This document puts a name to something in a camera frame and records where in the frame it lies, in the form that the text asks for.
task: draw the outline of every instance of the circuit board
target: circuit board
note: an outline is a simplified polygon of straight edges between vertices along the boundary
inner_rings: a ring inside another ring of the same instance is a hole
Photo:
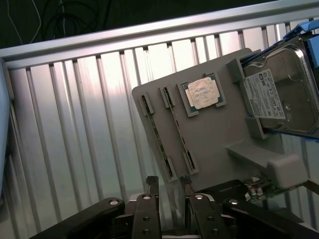
[[[206,77],[209,77],[211,80],[216,80],[216,77],[215,77],[214,74],[207,75]],[[186,83],[181,85],[182,88],[184,89],[185,93],[188,90],[188,84],[189,84],[189,82],[186,82]],[[220,96],[220,97],[218,97],[218,102],[217,103],[221,103],[221,102],[223,102],[223,98]],[[190,108],[190,111],[192,113],[198,111],[194,106],[189,106],[189,108]]]
[[[254,178],[255,180],[249,179],[244,181],[244,184],[248,187],[248,192],[250,196],[248,202],[251,203],[255,203],[265,199],[270,199],[300,187],[300,185],[296,185],[290,188],[281,188],[277,186],[269,177],[255,176]],[[262,194],[257,193],[259,188],[261,188]]]

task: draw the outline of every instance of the aluminum frame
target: aluminum frame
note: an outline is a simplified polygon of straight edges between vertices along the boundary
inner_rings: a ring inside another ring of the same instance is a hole
[[[296,18],[316,16],[318,12],[317,0],[280,0],[1,49],[0,58],[4,59],[10,69],[22,68],[260,25],[290,22]]]

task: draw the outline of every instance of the electronic component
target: electronic component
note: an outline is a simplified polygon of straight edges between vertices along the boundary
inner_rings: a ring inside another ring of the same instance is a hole
[[[224,101],[214,74],[204,76],[204,78],[191,83],[184,83],[181,86],[186,93],[191,112]]]
[[[249,202],[258,202],[264,199],[270,199],[282,193],[291,191],[299,187],[300,185],[296,185],[290,188],[281,188],[276,185],[269,177],[261,176],[257,182],[252,182],[252,180],[244,181],[245,185],[249,189],[249,194],[251,199]]]
[[[250,194],[251,194],[252,196],[255,196],[255,195],[256,195],[256,189],[255,189],[254,187],[250,186],[250,187],[249,187],[249,191],[250,191]]]
[[[263,195],[263,190],[261,189],[261,187],[257,188],[257,196],[261,196]]]
[[[246,198],[246,201],[249,201],[251,199],[251,196],[249,195],[249,193],[245,194],[245,198]]]
[[[319,138],[319,79],[314,74],[318,36],[310,32],[316,26],[319,21],[300,24],[283,41],[243,63],[246,106],[263,128]]]

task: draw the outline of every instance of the robotic hand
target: robotic hand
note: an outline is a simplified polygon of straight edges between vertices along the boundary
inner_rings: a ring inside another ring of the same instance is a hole
[[[161,231],[158,178],[149,176],[149,191],[133,195],[127,205],[118,198],[104,199],[32,239],[319,238],[316,231],[245,200],[218,203],[209,194],[195,193],[187,176],[181,182],[185,194],[182,229]]]

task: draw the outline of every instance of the hard drive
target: hard drive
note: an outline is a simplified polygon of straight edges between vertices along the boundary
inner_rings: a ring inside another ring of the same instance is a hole
[[[319,138],[319,93],[306,47],[297,36],[260,54],[243,67],[240,86],[263,128]]]

